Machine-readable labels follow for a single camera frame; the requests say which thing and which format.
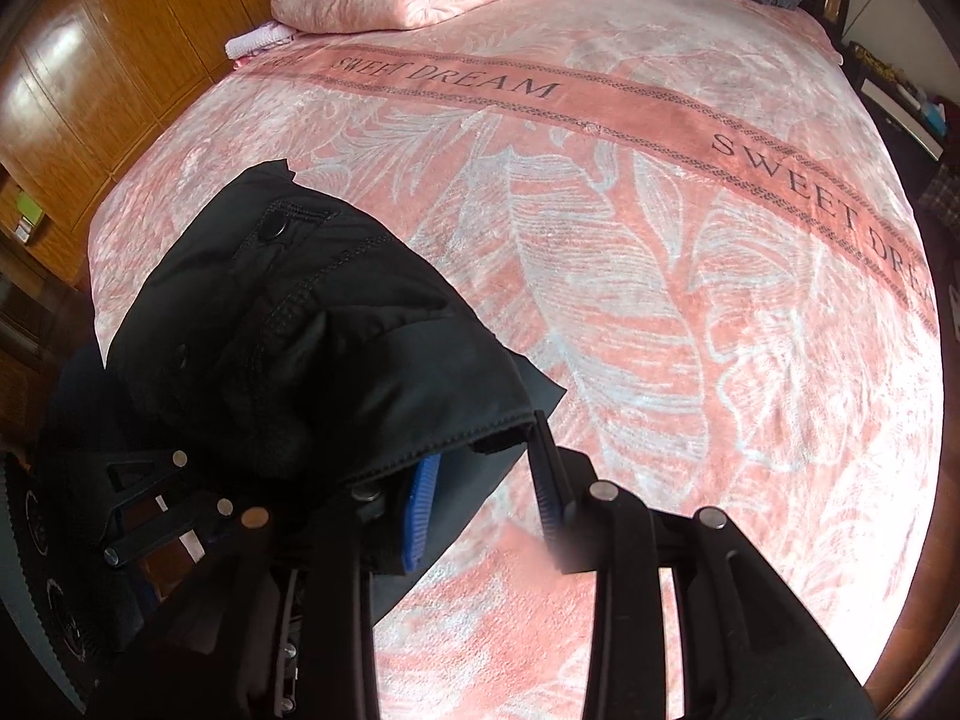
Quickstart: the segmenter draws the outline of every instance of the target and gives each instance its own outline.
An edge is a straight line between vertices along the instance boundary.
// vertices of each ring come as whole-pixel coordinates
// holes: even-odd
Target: folded white towel
[[[269,20],[251,32],[227,40],[224,50],[229,59],[239,59],[251,52],[261,49],[271,49],[294,39],[299,30],[285,25],[285,23]]]

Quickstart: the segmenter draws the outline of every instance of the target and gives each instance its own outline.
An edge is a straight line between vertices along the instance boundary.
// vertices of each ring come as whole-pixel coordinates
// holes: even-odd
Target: blue gripper pad
[[[440,455],[419,462],[410,485],[410,497],[403,513],[403,570],[415,571],[424,556],[426,533],[430,527],[433,493],[437,488]]]

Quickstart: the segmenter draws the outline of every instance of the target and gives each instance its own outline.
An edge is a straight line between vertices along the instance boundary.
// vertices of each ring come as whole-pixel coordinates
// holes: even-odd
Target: white wall
[[[850,0],[847,25],[867,0]],[[960,103],[960,67],[947,44],[917,0],[872,0],[847,33],[928,94],[941,94]]]

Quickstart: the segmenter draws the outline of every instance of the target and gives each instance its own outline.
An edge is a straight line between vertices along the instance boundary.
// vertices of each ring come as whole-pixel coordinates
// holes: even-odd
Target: black button
[[[287,228],[287,215],[275,208],[267,211],[260,220],[257,235],[261,241],[272,241]]]
[[[176,360],[176,367],[180,370],[186,368],[187,361],[190,358],[190,349],[187,348],[185,343],[181,343],[180,346],[176,348],[174,352],[174,359]]]

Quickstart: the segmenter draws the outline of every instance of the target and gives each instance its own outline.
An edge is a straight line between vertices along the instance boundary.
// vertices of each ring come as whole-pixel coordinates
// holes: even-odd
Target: wooden floor
[[[960,286],[957,245],[939,221],[916,211],[937,293],[944,365],[944,440],[930,528],[904,610],[867,692],[882,710],[906,686],[960,605],[960,343],[954,336],[949,284]]]

